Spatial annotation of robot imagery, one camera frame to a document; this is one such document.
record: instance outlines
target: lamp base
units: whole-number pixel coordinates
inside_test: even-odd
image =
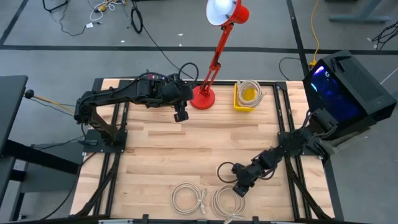
[[[216,95],[213,90],[209,88],[208,94],[202,95],[200,94],[201,86],[196,86],[193,92],[193,100],[191,100],[191,105],[198,110],[207,110],[213,106],[214,101],[216,100]]]

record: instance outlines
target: white cable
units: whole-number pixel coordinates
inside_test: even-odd
[[[387,79],[389,79],[391,77],[391,75],[394,74],[396,71],[398,71],[398,68],[396,68],[393,72],[391,72],[391,74],[388,75],[387,78],[385,78],[383,81],[381,81],[380,85],[382,85]]]
[[[97,19],[93,19],[93,13],[94,13],[95,10],[98,8],[98,6],[102,6],[105,2],[106,2],[106,1],[104,1],[104,2],[102,2],[102,3],[99,3],[99,4],[96,5],[96,6],[94,7],[94,9],[91,11],[91,14],[90,14],[90,20],[91,20],[91,21],[98,21],[98,20],[102,19],[102,17],[104,17],[104,13],[103,13],[101,10],[98,10],[98,12],[101,13],[101,16],[100,16],[99,18],[97,18]]]
[[[114,6],[114,5],[119,5],[119,4],[122,4],[122,3],[121,3],[121,2],[116,3],[116,2],[114,2],[114,1],[110,1],[110,2],[109,2],[109,0],[105,0],[105,1],[103,1],[102,3],[99,3],[99,4],[96,5],[96,6],[94,7],[94,9],[91,11],[91,14],[90,14],[90,20],[91,20],[91,21],[98,21],[98,20],[100,20],[100,19],[102,19],[102,18],[104,17],[104,12],[101,11],[101,10],[98,10],[98,12],[101,13],[101,16],[100,16],[99,18],[97,18],[97,19],[93,19],[93,14],[94,14],[94,12],[98,9],[99,6],[102,6],[103,4],[107,4],[106,7],[107,7],[110,11],[114,11],[114,10],[115,10],[115,6]]]
[[[242,83],[238,80],[236,84],[238,85],[238,103],[243,107],[255,108],[266,95],[262,93],[260,84],[254,80],[246,80]],[[243,99],[244,91],[250,88],[256,91],[256,97],[253,100]]]
[[[235,209],[233,213],[227,212],[221,206],[220,195],[225,191],[231,191],[234,199],[235,199]],[[211,197],[211,207],[213,209],[214,214],[218,218],[224,219],[224,224],[229,224],[234,219],[242,219],[245,218],[242,216],[244,211],[246,210],[246,201],[243,197],[238,196],[233,190],[231,185],[224,185],[217,189],[213,196]]]
[[[198,202],[196,203],[196,205],[193,208],[188,209],[188,210],[182,210],[177,207],[177,204],[175,203],[175,196],[182,189],[190,189],[197,196]],[[200,207],[201,212],[203,214],[205,214],[206,210],[205,210],[205,205],[203,204],[203,200],[205,199],[206,194],[207,194],[207,189],[203,189],[200,192],[200,190],[197,186],[195,186],[191,183],[188,183],[188,182],[184,182],[184,183],[181,183],[181,184],[178,184],[177,186],[175,186],[175,188],[173,189],[172,195],[170,197],[170,202],[172,204],[173,209],[181,215],[190,215],[190,214],[194,213],[199,207]]]

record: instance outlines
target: light bulb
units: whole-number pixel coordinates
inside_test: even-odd
[[[215,0],[214,8],[220,14],[227,14],[232,9],[232,0]]]

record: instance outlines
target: wooden plank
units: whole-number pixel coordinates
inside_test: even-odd
[[[103,89],[117,87],[118,83],[118,79],[106,79]],[[299,128],[308,110],[305,92],[301,82],[287,84],[295,126]],[[188,104],[190,119],[182,123],[175,123],[171,107],[146,109],[142,105],[130,105],[127,148],[119,166],[113,218],[140,218],[147,213],[151,218],[161,219],[218,220],[210,207],[211,195],[224,185],[216,176],[218,166],[225,161],[248,164],[264,149],[277,145],[279,125],[272,88],[263,87],[267,94],[250,113],[233,110],[233,86],[213,86],[212,89],[216,93],[215,105],[199,111]],[[280,100],[284,109],[283,96]],[[112,106],[98,108],[98,113],[107,121],[112,112]],[[284,118],[288,130],[286,114]],[[82,168],[71,213],[79,211],[97,188],[102,158],[101,154],[95,155]],[[333,216],[322,162],[313,156],[305,156],[302,160],[308,190],[326,213]],[[234,179],[230,168],[221,168],[222,178]],[[181,182],[207,188],[205,215],[197,211],[184,216],[172,210],[170,194]],[[231,200],[223,196],[226,209],[232,209]],[[302,212],[300,193],[298,200]],[[177,197],[177,205],[181,208],[188,208],[194,202],[188,190]],[[246,195],[246,203],[244,216],[248,220],[252,216],[260,220],[293,220],[283,161],[271,180],[256,182]]]

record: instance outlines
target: lamp arm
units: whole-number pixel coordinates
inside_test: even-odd
[[[221,29],[223,30],[223,35],[221,35],[221,38],[220,38],[220,41],[218,42],[215,54],[213,56],[213,59],[211,60],[210,66],[209,66],[209,72],[205,78],[205,81],[203,82],[203,84],[201,86],[201,93],[203,95],[206,95],[206,92],[213,84],[214,79],[216,78],[218,71],[221,68],[221,64],[218,63],[218,59],[221,57],[221,53],[223,53],[225,44],[228,40],[229,34],[231,33],[233,27],[234,27],[233,23],[230,23],[228,25],[221,27]]]

